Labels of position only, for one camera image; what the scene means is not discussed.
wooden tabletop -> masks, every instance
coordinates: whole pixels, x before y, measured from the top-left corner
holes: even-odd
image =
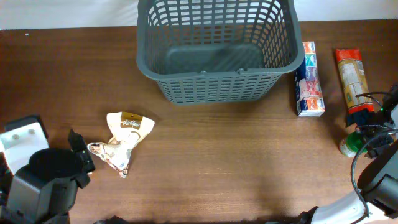
[[[292,74],[251,103],[177,106],[136,65],[136,28],[0,31],[0,125],[41,115],[52,147],[70,128],[107,142],[106,114],[155,121],[122,179],[99,157],[78,191],[72,223],[117,215],[130,221],[220,222],[296,216],[350,193],[352,159],[333,48],[359,47],[371,91],[398,82],[398,21],[302,22],[317,48],[326,112],[299,118]],[[370,162],[361,158],[357,176]]]

crumpled snack bag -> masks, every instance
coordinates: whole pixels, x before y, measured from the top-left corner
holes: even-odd
[[[87,148],[126,178],[132,149],[152,131],[155,122],[127,112],[109,113],[106,121],[113,137],[107,144],[91,143]]]

cardboard box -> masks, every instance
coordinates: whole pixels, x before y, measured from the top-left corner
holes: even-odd
[[[297,114],[321,116],[325,112],[314,42],[303,42],[305,59],[294,75]]]

black cable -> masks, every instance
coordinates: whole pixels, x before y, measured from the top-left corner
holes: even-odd
[[[366,128],[366,127],[389,128],[390,130],[394,130],[394,128],[392,128],[392,127],[388,127],[388,126],[384,126],[384,125],[380,125],[380,124],[364,124],[364,125],[357,126],[357,128]]]
[[[364,94],[359,94],[359,95],[356,95],[355,97],[368,97],[368,98],[374,100],[376,103],[378,103],[378,105],[380,105],[381,107],[383,107],[383,104],[381,104],[380,101],[377,100],[377,99],[376,99],[375,97],[373,97],[373,96],[364,95]]]
[[[374,94],[383,94],[383,95],[394,96],[392,93],[383,92],[383,91],[377,91],[377,92],[363,93],[363,94],[359,94],[359,96],[365,96],[365,95],[374,95]]]
[[[379,137],[385,135],[385,134],[390,134],[390,133],[398,133],[398,130],[396,129],[392,129],[392,130],[388,130],[388,131],[382,131],[379,134],[375,135],[373,138],[371,138],[367,143],[365,143],[364,146],[362,146],[362,148],[360,150],[358,150],[358,152],[355,154],[353,163],[351,165],[351,183],[353,184],[354,187],[354,191],[356,193],[356,195],[359,197],[360,201],[363,203],[364,207],[365,207],[365,212],[363,214],[363,216],[359,219],[357,219],[355,222],[353,222],[353,224],[357,224],[360,221],[364,220],[366,217],[369,217],[369,207],[366,204],[365,199],[362,197],[361,192],[359,191],[359,188],[355,182],[355,166],[356,166],[356,162],[358,161],[359,156],[361,155],[361,153],[366,149],[366,147],[368,145],[370,145],[374,140],[378,139]]]

